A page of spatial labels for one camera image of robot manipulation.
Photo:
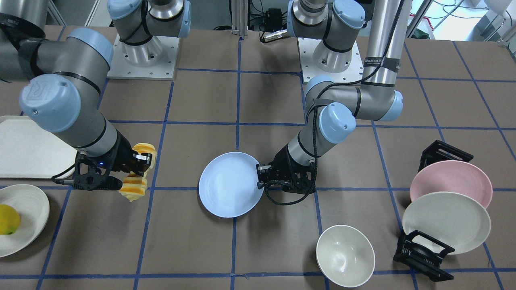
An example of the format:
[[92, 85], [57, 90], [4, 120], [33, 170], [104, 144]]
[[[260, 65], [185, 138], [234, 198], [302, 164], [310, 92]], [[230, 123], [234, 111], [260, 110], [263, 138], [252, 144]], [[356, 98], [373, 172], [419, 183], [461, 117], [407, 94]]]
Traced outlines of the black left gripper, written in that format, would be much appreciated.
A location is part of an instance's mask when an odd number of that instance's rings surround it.
[[280, 185], [282, 191], [290, 193], [311, 194], [315, 192], [316, 162], [309, 159], [308, 165], [297, 163], [285, 145], [269, 164], [256, 165], [258, 189]]

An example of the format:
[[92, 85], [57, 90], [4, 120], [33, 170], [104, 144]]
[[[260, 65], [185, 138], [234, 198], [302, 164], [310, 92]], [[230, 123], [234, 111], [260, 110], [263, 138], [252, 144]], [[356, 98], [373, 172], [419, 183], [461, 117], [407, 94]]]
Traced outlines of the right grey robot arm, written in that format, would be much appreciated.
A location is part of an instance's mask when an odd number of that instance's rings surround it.
[[52, 181], [87, 191], [146, 190], [155, 149], [132, 146], [98, 110], [114, 56], [111, 42], [85, 27], [64, 41], [47, 39], [48, 6], [47, 0], [2, 0], [1, 81], [28, 80], [19, 97], [22, 111], [76, 150], [69, 167], [74, 178], [61, 172]]

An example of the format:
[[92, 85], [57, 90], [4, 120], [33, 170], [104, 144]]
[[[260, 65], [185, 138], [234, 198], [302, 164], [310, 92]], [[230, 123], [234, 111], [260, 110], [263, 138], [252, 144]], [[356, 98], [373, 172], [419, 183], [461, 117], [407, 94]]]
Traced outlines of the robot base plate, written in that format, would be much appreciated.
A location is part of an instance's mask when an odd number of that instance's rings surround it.
[[140, 46], [129, 46], [116, 38], [109, 79], [165, 80], [175, 77], [181, 39], [153, 36]]
[[363, 63], [356, 42], [345, 53], [330, 51], [320, 39], [298, 38], [298, 47], [304, 84], [319, 75], [326, 75], [335, 82], [363, 78]]

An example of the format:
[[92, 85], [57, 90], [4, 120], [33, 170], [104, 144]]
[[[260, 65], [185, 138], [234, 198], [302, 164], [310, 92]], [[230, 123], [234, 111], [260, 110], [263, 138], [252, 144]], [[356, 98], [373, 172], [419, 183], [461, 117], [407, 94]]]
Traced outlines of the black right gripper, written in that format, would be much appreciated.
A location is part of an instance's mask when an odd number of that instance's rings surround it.
[[133, 173], [144, 176], [153, 167], [153, 146], [138, 143], [133, 149], [120, 133], [114, 146], [98, 157], [88, 157], [85, 153], [76, 154], [73, 188], [79, 190], [117, 191], [122, 188], [122, 181], [111, 172]]

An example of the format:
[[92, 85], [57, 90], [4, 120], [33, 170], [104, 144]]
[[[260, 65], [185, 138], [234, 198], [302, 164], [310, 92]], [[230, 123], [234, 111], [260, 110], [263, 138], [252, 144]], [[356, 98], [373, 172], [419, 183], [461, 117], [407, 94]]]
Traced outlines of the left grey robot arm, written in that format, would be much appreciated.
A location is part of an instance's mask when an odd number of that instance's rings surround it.
[[395, 89], [410, 0], [291, 0], [287, 33], [316, 39], [321, 75], [306, 83], [306, 126], [268, 164], [256, 166], [257, 188], [308, 195], [318, 162], [356, 128], [357, 120], [392, 121], [403, 109]]

